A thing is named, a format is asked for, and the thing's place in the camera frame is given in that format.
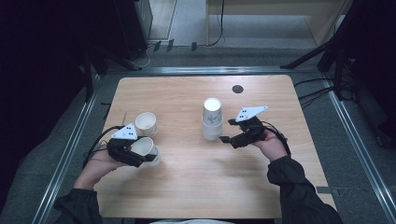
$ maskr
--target person's arm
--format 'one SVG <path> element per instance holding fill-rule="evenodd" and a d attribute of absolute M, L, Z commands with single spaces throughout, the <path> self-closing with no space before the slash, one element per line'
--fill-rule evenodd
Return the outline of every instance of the person's arm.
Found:
<path fill-rule="evenodd" d="M 265 131 L 263 140 L 253 143 L 270 160 L 268 180 L 280 186 L 282 223 L 342 223 L 338 213 L 324 203 L 305 178 L 303 166 L 293 160 L 274 133 Z"/>
<path fill-rule="evenodd" d="M 110 158 L 106 150 L 95 152 L 70 192 L 55 201 L 53 207 L 62 212 L 55 223 L 102 223 L 93 187 L 103 176 L 123 165 L 126 164 Z"/>

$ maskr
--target white cup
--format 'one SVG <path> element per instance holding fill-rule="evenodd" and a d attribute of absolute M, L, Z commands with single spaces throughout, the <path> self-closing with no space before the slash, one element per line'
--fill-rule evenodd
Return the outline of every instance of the white cup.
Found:
<path fill-rule="evenodd" d="M 143 137 L 131 145 L 131 151 L 146 157 L 147 155 L 155 156 L 153 161 L 146 161 L 150 166 L 156 166 L 161 161 L 160 150 L 154 145 L 154 142 L 149 137 Z"/>
<path fill-rule="evenodd" d="M 207 126 L 218 126 L 222 123 L 221 100 L 215 97 L 205 100 L 203 122 Z"/>
<path fill-rule="evenodd" d="M 222 118 L 220 124 L 217 126 L 209 126 L 204 123 L 204 117 L 202 120 L 202 135 L 206 140 L 215 141 L 219 139 L 222 134 Z"/>
<path fill-rule="evenodd" d="M 137 116 L 134 125 L 146 137 L 153 138 L 157 135 L 157 118 L 153 113 L 145 112 Z"/>

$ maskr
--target white triangular marker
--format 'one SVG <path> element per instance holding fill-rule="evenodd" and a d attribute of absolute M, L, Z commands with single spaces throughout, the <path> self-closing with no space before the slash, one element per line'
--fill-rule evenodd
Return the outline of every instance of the white triangular marker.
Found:
<path fill-rule="evenodd" d="M 116 133 L 111 134 L 111 137 L 116 139 L 136 140 L 137 133 L 134 125 L 130 123 Z"/>
<path fill-rule="evenodd" d="M 244 121 L 253 118 L 254 116 L 260 114 L 262 111 L 268 109 L 268 106 L 254 106 L 254 107 L 242 107 L 239 111 L 238 116 L 236 116 L 235 121 Z"/>

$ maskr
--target cup rim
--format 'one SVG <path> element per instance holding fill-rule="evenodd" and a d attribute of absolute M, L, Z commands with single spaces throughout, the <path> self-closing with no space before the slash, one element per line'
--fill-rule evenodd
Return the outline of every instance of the cup rim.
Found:
<path fill-rule="evenodd" d="M 148 128 L 140 128 L 137 121 L 138 121 L 139 118 L 142 118 L 142 117 L 145 116 L 146 114 L 150 114 L 152 117 L 154 117 L 154 122 L 153 122 Z M 144 113 L 141 113 L 141 114 L 139 114 L 139 115 L 137 116 L 137 118 L 134 120 L 134 125 L 135 125 L 138 129 L 140 129 L 140 130 L 148 130 L 148 129 L 152 128 L 156 123 L 157 123 L 157 116 L 155 116 L 155 114 L 153 114 L 153 113 L 151 113 L 151 112 L 144 112 Z"/>
<path fill-rule="evenodd" d="M 149 140 L 150 143 L 151 143 L 151 147 L 149 148 L 149 150 L 148 150 L 147 152 L 145 152 L 146 154 L 144 154 L 144 155 L 141 155 L 141 154 L 139 154 L 139 153 L 137 153 L 137 152 L 134 152 L 134 153 L 137 153 L 137 154 L 139 154 L 139 155 L 141 155 L 141 156 L 147 156 L 147 155 L 149 154 L 149 152 L 151 151 L 152 147 L 154 146 L 154 141 L 153 141 L 150 137 L 142 137 L 142 138 L 140 138 L 139 140 L 135 141 L 135 142 L 131 145 L 131 149 L 130 149 L 130 150 L 132 151 L 132 149 L 134 148 L 134 144 L 136 144 L 136 143 L 138 143 L 138 142 L 140 142 L 140 141 L 142 141 L 142 140 L 144 140 L 144 141 Z"/>

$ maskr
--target human hand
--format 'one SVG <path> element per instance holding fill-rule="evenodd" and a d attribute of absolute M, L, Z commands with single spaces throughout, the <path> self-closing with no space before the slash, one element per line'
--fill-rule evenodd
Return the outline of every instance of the human hand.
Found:
<path fill-rule="evenodd" d="M 262 134 L 262 139 L 263 140 L 259 140 L 251 145 L 258 147 L 270 162 L 288 155 L 282 142 L 274 133 L 265 130 Z"/>
<path fill-rule="evenodd" d="M 93 186 L 103 176 L 121 166 L 127 165 L 111 158 L 106 150 L 106 145 L 101 145 L 98 149 L 78 176 L 74 189 L 93 189 Z"/>

